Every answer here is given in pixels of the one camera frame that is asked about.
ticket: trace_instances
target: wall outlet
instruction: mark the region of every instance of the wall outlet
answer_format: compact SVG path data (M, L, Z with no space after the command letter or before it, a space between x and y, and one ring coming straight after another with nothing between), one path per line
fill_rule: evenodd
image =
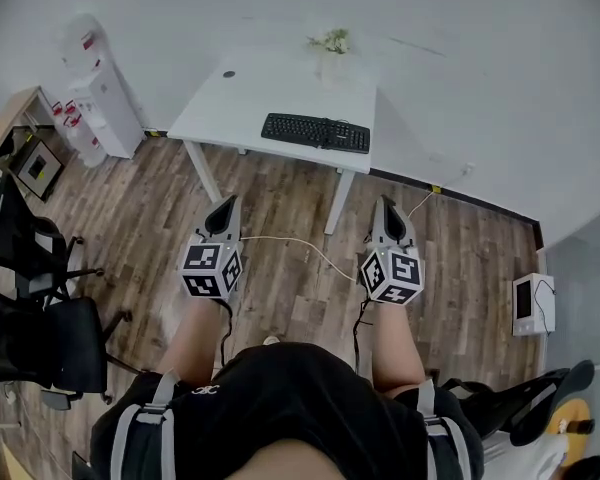
M471 162L467 162L462 167L462 175L463 176L469 176L469 174L471 174L475 168L476 168L476 164L471 163Z

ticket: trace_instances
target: foot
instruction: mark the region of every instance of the foot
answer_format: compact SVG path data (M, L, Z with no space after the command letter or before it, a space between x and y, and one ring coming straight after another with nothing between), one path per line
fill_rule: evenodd
M262 342L263 345L273 345L274 343L280 343L280 338L277 336L267 336Z

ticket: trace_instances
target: small monitor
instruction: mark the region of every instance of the small monitor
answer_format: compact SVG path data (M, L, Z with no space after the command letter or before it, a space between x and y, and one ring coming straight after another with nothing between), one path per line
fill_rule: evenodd
M531 316L531 281L525 281L516 286L516 318Z
M513 282L513 335L548 334L556 329L553 277L529 274Z

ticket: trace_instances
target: chair seat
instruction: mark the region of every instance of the chair seat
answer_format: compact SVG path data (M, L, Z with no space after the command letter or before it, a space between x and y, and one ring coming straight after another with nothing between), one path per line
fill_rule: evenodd
M48 306L45 318L55 337L53 385L65 391L103 393L107 360L95 302L83 297Z

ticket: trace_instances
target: harness strap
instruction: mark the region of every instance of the harness strap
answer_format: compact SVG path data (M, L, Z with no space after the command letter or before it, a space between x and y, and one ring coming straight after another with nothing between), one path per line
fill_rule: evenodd
M138 404L130 405L124 410L118 420L116 436L113 439L113 448L111 449L111 480L122 480L122 464L124 462L124 449L127 445L127 437L129 435L129 426L139 410L140 406Z
M458 464L462 472L463 480L471 480L471 465L469 462L469 452L464 435L458 424L451 418L438 418L435 416L435 396L436 391L431 379L423 382L418 387L418 406L417 410L424 416L424 423L427 428L427 480L437 480L435 455L431 447L431 440L435 438L446 438L453 441L458 454Z
M456 447L458 453L458 462L460 463L460 469L462 470L462 478L464 480L471 480L471 463L469 462L469 451L467 450L467 443L464 440L464 435L458 424L451 418L442 418L447 424L449 431L451 432L451 439Z
M173 391L179 381L178 375L170 370L160 379L158 388L150 403L145 404L144 407L133 404L124 410L118 420L111 450L111 480L122 480L124 451L129 438L129 427L134 420L139 423L161 426L161 480L176 479L175 443L173 438L174 419L173 411L168 404L173 399Z

